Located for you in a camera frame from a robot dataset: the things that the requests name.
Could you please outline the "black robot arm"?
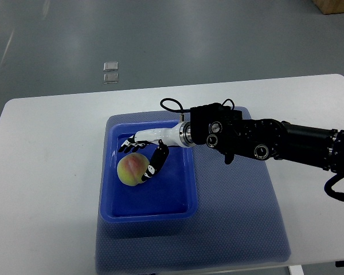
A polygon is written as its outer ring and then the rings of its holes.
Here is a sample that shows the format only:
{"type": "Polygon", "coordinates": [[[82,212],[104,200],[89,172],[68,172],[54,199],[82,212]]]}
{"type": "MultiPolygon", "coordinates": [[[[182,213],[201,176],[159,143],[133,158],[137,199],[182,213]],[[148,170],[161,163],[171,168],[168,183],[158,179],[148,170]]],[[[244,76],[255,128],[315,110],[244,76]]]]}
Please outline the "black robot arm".
{"type": "Polygon", "coordinates": [[[320,129],[295,125],[274,119],[243,119],[231,99],[184,109],[189,113],[190,127],[182,130],[189,143],[207,145],[223,154],[225,164],[236,155],[256,160],[288,160],[319,167],[335,175],[324,186],[325,193],[344,202],[344,192],[334,191],[344,178],[344,130],[320,129]]]}

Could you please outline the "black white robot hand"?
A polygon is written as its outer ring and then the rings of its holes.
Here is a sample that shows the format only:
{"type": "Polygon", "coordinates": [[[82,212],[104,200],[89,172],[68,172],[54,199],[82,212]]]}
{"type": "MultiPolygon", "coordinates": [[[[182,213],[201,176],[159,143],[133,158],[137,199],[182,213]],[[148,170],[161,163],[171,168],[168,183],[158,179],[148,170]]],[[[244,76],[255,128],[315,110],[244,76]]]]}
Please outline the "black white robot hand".
{"type": "Polygon", "coordinates": [[[162,169],[170,147],[189,148],[195,146],[191,137],[189,121],[183,121],[173,128],[154,128],[136,132],[121,145],[119,152],[137,152],[151,144],[157,145],[146,171],[141,176],[142,182],[152,178],[162,169]]]}

